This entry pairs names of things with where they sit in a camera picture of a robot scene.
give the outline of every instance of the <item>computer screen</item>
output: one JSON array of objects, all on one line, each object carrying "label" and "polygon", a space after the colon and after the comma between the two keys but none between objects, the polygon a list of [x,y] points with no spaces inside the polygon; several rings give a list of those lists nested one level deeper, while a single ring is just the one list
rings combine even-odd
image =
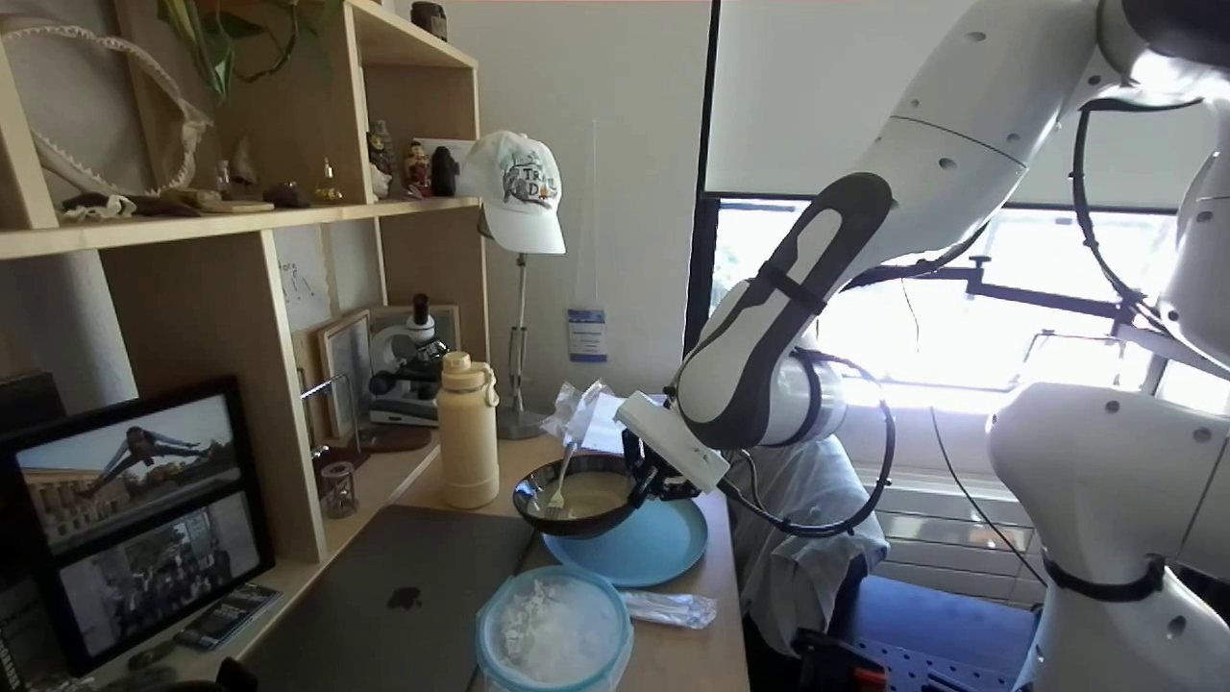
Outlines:
[{"label": "computer screen", "polygon": [[4,437],[0,464],[73,674],[273,566],[233,382]]}]

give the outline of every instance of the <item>desk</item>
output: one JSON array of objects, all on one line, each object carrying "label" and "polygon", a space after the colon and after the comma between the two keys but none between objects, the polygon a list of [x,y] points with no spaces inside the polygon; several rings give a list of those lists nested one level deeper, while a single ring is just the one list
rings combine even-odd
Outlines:
[{"label": "desk", "polygon": [[[511,483],[532,467],[556,460],[561,444],[554,437],[499,442],[499,496],[482,505],[477,514],[515,514]],[[435,501],[440,460],[396,501],[408,508],[440,508]],[[622,674],[622,692],[673,692],[673,687],[722,687],[747,692],[747,652],[742,652],[742,611],[729,551],[727,496],[705,493],[696,508],[709,519],[709,553],[683,576],[660,583],[660,592],[698,592],[720,605],[720,619],[709,632],[677,632],[636,624],[638,642]]]}]

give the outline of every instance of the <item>white cap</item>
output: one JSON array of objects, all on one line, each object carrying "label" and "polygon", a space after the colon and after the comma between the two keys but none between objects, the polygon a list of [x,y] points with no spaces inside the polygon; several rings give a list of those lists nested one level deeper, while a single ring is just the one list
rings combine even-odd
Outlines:
[{"label": "white cap", "polygon": [[483,136],[459,177],[460,196],[477,196],[490,236],[511,252],[567,252],[561,170],[554,155],[518,132]]}]

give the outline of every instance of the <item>window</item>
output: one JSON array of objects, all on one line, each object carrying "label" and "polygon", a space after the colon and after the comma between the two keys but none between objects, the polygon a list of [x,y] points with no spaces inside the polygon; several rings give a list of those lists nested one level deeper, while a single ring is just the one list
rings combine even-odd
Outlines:
[{"label": "window", "polygon": [[[806,200],[720,204],[713,307],[757,271],[802,207]],[[1158,293],[1175,245],[1173,211],[1096,211],[1096,228],[1115,271]],[[988,286],[1115,305],[1074,211],[1005,207],[955,265],[974,259],[988,259]],[[944,393],[1006,393],[1019,378],[1138,388],[1149,369],[1146,351],[1108,339],[1108,316],[970,296],[965,280],[855,289],[832,298],[815,329],[823,351],[857,356],[893,383]]]}]

